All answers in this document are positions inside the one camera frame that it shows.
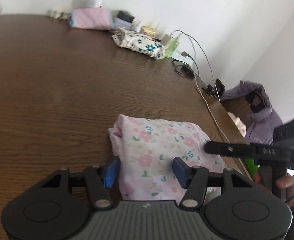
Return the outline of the person's right hand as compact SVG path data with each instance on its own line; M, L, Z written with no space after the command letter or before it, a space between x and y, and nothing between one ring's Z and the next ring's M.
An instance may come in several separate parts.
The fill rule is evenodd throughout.
M286 175L276 181L278 188L286 190L286 204L294 208L294 176Z

